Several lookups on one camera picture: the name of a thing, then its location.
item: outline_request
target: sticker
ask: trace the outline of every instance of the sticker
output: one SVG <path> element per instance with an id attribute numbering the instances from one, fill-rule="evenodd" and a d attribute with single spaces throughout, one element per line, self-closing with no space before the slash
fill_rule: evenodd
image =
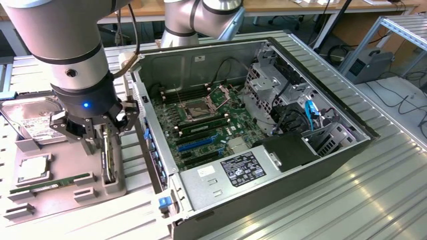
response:
<path id="1" fill-rule="evenodd" d="M 194 58 L 193 58 L 193 61 L 194 62 L 201 62 L 201 61 L 204 61 L 205 60 L 205 56 L 202 55 L 202 56 L 196 56 Z"/>
<path id="2" fill-rule="evenodd" d="M 213 174 L 214 173 L 213 166 L 209 165 L 204 168 L 197 169 L 197 173 L 198 173 L 200 178 L 205 177 L 209 174 Z"/>
<path id="3" fill-rule="evenodd" d="M 36 193 L 36 192 L 41 192 L 41 191 L 44 191 L 44 190 L 56 189 L 56 188 L 58 188 L 58 187 L 60 187 L 60 185 L 52 184 L 52 185 L 49 185 L 49 186 L 38 187 L 38 188 L 30 190 L 30 192 L 32 192 L 32 193 Z"/>
<path id="4" fill-rule="evenodd" d="M 54 139 L 64 136 L 61 133 L 50 129 L 49 124 L 49 116 L 34 117 L 21 120 L 21 125 L 25 128 L 29 136 L 37 141 Z"/>
<path id="5" fill-rule="evenodd" d="M 266 175 L 253 153 L 249 151 L 220 162 L 232 186 L 238 187 Z"/>
<path id="6" fill-rule="evenodd" d="M 194 129 L 192 129 L 189 132 L 190 132 L 190 133 L 198 132 L 200 130 L 206 129 L 208 127 L 209 127 L 209 126 L 202 126 L 202 127 L 194 128 Z"/>

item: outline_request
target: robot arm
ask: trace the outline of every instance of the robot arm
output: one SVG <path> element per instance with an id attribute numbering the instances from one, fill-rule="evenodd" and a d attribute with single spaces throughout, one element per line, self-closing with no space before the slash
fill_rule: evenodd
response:
<path id="1" fill-rule="evenodd" d="M 97 21 L 129 1 L 0 0 L 64 105 L 50 117 L 50 127 L 76 140 L 100 139 L 104 126 L 116 135 L 129 130 L 140 113 L 134 100 L 117 98 L 113 80 L 126 69 L 110 73 L 97 30 Z M 161 46 L 196 44 L 196 32 L 230 40 L 242 22 L 241 2 L 164 0 Z"/>
<path id="2" fill-rule="evenodd" d="M 97 30 L 97 21 L 130 0 L 0 1 L 64 105 L 50 127 L 76 140 L 100 138 L 98 125 L 113 134 L 130 129 L 137 104 L 117 98 Z"/>
<path id="3" fill-rule="evenodd" d="M 164 0 L 161 47 L 198 43 L 197 32 L 229 41 L 242 23 L 242 0 Z"/>

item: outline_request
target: green circuit board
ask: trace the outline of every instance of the green circuit board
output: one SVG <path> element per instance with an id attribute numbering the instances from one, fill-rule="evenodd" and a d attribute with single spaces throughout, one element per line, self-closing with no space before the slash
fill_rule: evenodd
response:
<path id="1" fill-rule="evenodd" d="M 181 171 L 234 154 L 228 145 L 229 140 L 242 139 L 246 146 L 252 147 L 252 144 L 264 138 L 264 133 L 244 108 L 241 95 L 232 88 L 228 96 L 229 100 L 217 110 L 206 107 L 205 97 L 170 104 L 164 104 L 158 98 L 152 102 L 168 147 Z M 217 107 L 226 98 L 222 91 L 216 90 L 209 99 Z M 178 151 L 182 146 L 201 141 L 209 143 Z"/>

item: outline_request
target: screw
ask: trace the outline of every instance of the screw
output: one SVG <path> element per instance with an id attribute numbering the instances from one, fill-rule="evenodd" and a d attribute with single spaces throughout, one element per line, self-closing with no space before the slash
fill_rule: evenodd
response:
<path id="1" fill-rule="evenodd" d="M 68 77 L 73 78 L 74 76 L 77 76 L 77 71 L 73 69 L 66 69 L 65 74 Z"/>

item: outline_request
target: motherboard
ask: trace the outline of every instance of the motherboard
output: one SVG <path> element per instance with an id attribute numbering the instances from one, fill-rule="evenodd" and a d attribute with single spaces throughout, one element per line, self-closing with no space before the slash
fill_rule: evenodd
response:
<path id="1" fill-rule="evenodd" d="M 161 92 L 152 103 L 181 171 L 248 150 L 265 137 L 245 109 L 242 91 L 229 84 Z"/>

